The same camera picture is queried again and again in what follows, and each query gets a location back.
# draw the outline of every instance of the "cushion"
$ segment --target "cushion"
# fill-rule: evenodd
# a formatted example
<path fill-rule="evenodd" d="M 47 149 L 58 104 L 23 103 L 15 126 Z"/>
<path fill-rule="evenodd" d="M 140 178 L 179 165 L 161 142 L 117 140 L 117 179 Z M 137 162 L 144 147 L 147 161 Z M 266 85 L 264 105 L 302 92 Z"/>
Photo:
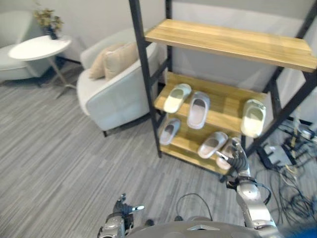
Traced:
<path fill-rule="evenodd" d="M 130 43 L 115 51 L 107 51 L 104 53 L 104 67 L 106 80 L 110 80 L 123 72 L 139 58 L 137 52 L 137 44 Z"/>
<path fill-rule="evenodd" d="M 115 45 L 112 45 L 112 46 L 109 46 L 105 49 L 103 49 L 97 56 L 97 58 L 95 59 L 93 65 L 91 66 L 90 68 L 90 75 L 89 77 L 94 80 L 94 79 L 97 79 L 97 78 L 101 78 L 101 77 L 104 77 L 105 75 L 105 68 L 104 68 L 104 63 L 103 63 L 103 55 L 110 51 L 114 51 L 120 47 L 124 46 L 124 44 L 115 44 Z"/>

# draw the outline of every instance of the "slipper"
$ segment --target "slipper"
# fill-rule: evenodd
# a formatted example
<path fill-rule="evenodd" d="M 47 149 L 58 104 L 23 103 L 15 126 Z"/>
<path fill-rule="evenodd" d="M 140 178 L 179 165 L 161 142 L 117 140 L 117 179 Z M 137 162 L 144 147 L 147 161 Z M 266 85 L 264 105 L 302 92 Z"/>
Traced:
<path fill-rule="evenodd" d="M 210 158 L 217 150 L 219 150 L 228 140 L 228 136 L 217 131 L 211 134 L 198 149 L 198 155 L 203 159 Z"/>
<path fill-rule="evenodd" d="M 160 135 L 159 143 L 161 145 L 169 145 L 172 142 L 175 134 L 178 132 L 180 127 L 180 119 L 171 118 L 165 124 L 164 129 Z"/>
<path fill-rule="evenodd" d="M 238 143 L 241 143 L 241 140 L 238 137 L 233 137 L 228 140 L 224 148 L 221 150 L 222 154 L 224 154 L 225 156 L 229 158 L 233 158 L 233 152 L 234 152 L 234 146 L 232 144 L 233 140 Z M 223 158 L 219 156 L 217 157 L 216 163 L 223 170 L 228 170 L 229 168 L 231 168 L 231 165 L 229 165 Z"/>
<path fill-rule="evenodd" d="M 201 129 L 205 125 L 206 117 L 210 108 L 210 98 L 206 93 L 196 92 L 190 103 L 187 125 L 193 129 Z"/>
<path fill-rule="evenodd" d="M 186 84 L 177 84 L 170 92 L 164 103 L 164 111 L 167 113 L 175 113 L 191 93 L 192 88 Z"/>
<path fill-rule="evenodd" d="M 241 131 L 243 134 L 256 138 L 261 135 L 266 115 L 263 103 L 250 99 L 244 104 Z"/>

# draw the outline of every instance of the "white armchair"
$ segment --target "white armchair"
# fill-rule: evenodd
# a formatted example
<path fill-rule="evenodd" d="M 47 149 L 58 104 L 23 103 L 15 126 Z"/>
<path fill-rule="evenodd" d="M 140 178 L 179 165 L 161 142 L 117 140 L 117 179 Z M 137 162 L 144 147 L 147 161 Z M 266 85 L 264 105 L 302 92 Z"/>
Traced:
<path fill-rule="evenodd" d="M 0 13 L 0 81 L 40 77 L 49 68 L 46 59 L 23 62 L 8 56 L 17 44 L 43 35 L 32 13 Z"/>
<path fill-rule="evenodd" d="M 103 39 L 80 56 L 85 71 L 77 81 L 79 104 L 83 112 L 103 131 L 128 123 L 149 112 L 140 60 L 110 81 L 105 78 L 89 78 L 89 68 L 102 49 L 116 43 L 134 41 L 134 30 L 126 29 Z M 150 72 L 153 74 L 159 67 L 156 43 L 147 47 L 147 54 Z M 152 87 L 152 96 L 153 99 L 157 96 L 157 83 Z"/>

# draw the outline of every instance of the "side table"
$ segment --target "side table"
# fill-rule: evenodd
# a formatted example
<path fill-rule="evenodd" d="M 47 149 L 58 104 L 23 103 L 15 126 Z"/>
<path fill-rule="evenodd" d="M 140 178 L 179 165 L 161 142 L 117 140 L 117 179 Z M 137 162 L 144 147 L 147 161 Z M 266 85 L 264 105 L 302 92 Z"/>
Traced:
<path fill-rule="evenodd" d="M 67 82 L 52 59 L 52 56 L 64 51 L 70 44 L 71 38 L 67 36 L 63 36 L 57 40 L 52 40 L 50 36 L 40 36 L 18 44 L 9 51 L 8 55 L 13 59 L 22 61 L 47 58 L 60 80 L 63 82 L 64 89 L 58 94 L 58 98 L 67 88 L 76 89 L 74 85 Z"/>

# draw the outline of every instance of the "wall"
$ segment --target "wall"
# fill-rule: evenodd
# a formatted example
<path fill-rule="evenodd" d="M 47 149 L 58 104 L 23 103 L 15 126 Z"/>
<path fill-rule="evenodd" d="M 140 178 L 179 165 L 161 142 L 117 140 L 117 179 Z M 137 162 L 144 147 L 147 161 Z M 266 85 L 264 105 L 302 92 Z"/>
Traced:
<path fill-rule="evenodd" d="M 38 0 L 64 21 L 63 34 L 73 42 L 64 54 L 79 60 L 80 53 L 117 31 L 133 27 L 128 0 Z M 165 16 L 165 4 L 160 0 L 140 0 L 144 26 L 149 28 Z M 34 0 L 0 0 L 0 12 L 36 8 Z"/>
<path fill-rule="evenodd" d="M 65 56 L 79 60 L 79 54 L 100 39 L 132 26 L 128 0 L 39 0 L 56 10 L 65 22 L 63 33 L 73 38 Z M 140 0 L 145 27 L 164 18 L 164 0 Z M 259 32 L 295 36 L 314 0 L 173 0 L 173 18 L 234 27 Z M 1 0 L 0 12 L 34 9 L 33 0 Z M 308 42 L 316 54 L 317 26 L 310 30 Z M 174 71 L 212 79 L 238 87 L 262 91 L 275 66 L 174 48 Z M 303 83 L 301 73 L 287 69 L 278 85 L 282 104 Z M 317 121 L 317 92 L 302 106 L 302 119 Z M 266 123 L 271 119 L 271 111 Z"/>

